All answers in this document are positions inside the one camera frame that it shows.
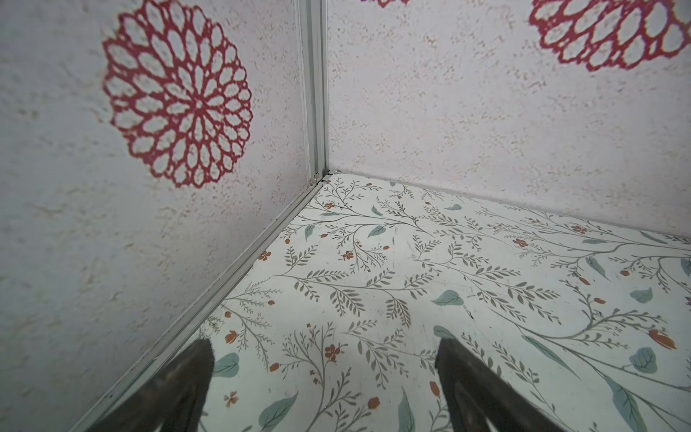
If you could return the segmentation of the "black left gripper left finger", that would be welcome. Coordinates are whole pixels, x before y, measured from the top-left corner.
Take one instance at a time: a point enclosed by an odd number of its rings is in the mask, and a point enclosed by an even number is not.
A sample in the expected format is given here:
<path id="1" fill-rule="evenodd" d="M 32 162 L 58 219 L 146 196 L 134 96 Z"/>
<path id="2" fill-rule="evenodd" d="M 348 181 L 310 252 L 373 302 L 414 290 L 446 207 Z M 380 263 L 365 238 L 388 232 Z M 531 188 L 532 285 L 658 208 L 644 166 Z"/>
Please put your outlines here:
<path id="1" fill-rule="evenodd" d="M 90 430 L 195 432 L 213 367 L 212 343 L 196 340 Z"/>

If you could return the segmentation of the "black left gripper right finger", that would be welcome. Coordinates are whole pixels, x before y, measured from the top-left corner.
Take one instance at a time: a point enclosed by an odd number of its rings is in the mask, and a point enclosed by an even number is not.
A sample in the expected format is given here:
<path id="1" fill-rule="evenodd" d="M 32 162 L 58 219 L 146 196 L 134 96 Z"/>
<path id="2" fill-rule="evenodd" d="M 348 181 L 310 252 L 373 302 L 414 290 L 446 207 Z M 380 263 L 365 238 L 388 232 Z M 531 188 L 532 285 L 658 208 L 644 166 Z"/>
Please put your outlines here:
<path id="1" fill-rule="evenodd" d="M 456 339 L 440 340 L 435 368 L 454 431 L 561 430 Z"/>

